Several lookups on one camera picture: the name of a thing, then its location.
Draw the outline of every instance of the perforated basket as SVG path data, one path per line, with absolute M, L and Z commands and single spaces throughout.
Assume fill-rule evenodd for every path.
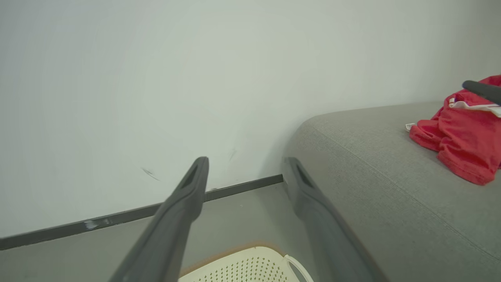
M 248 248 L 210 262 L 179 279 L 179 282 L 299 282 L 291 263 L 307 282 L 306 269 L 293 257 L 267 247 Z

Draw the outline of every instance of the scuff mark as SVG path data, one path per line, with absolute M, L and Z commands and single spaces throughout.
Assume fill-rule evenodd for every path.
M 84 221 L 84 224 L 85 224 L 85 228 L 87 228 L 87 230 L 92 230 L 96 227 L 98 227 L 99 225 L 94 222 L 93 220 L 87 220 L 87 221 Z
M 151 178 L 153 178 L 153 179 L 155 179 L 155 180 L 157 180 L 157 181 L 160 181 L 160 179 L 156 178 L 156 177 L 153 175 L 153 173 L 152 173 L 151 171 L 149 171 L 149 170 L 147 170 L 147 169 L 145 169 L 145 168 L 142 168 L 142 170 L 143 170 L 143 171 L 144 171 L 147 175 L 149 175 Z
M 233 148 L 231 150 L 231 153 L 229 154 L 229 161 L 231 161 L 231 159 L 233 159 L 233 157 L 235 156 L 236 152 L 237 152 L 237 150 L 235 150 L 235 148 Z

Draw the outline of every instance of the white wall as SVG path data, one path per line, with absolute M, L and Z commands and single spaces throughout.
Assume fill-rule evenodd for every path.
M 496 0 L 2 1 L 0 237 L 280 173 L 316 114 L 500 71 Z M 149 170 L 158 180 L 148 176 Z

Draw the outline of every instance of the sofa cushion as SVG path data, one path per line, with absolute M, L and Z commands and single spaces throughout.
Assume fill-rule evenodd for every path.
M 441 106 L 319 115 L 300 126 L 285 156 L 303 163 L 391 280 L 500 280 L 499 175 L 472 184 L 405 130 Z

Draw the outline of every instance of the red shirt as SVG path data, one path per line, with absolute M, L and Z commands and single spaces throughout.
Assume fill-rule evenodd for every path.
M 501 75 L 480 82 L 501 86 Z M 438 151 L 437 158 L 456 175 L 485 185 L 494 180 L 501 166 L 501 118 L 490 111 L 452 107 L 460 101 L 468 106 L 492 104 L 468 90 L 456 92 L 431 120 L 413 126 L 410 137 Z

